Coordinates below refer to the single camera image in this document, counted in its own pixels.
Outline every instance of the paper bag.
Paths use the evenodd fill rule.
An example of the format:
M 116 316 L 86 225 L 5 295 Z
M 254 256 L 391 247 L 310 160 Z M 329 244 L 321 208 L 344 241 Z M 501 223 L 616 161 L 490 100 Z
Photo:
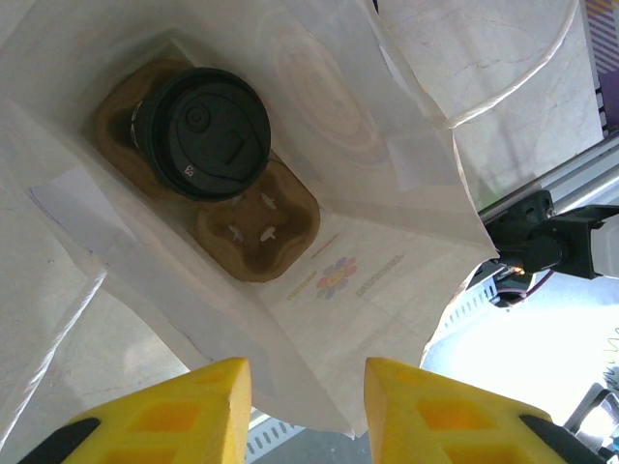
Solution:
M 316 240 L 271 282 L 230 277 L 98 153 L 104 97 L 179 56 L 256 90 L 274 152 L 321 206 Z M 365 358 L 418 363 L 493 255 L 452 134 L 434 128 L 444 115 L 367 3 L 35 1 L 2 44 L 0 82 L 1 175 L 189 367 L 249 357 L 254 405 L 283 420 L 365 431 Z

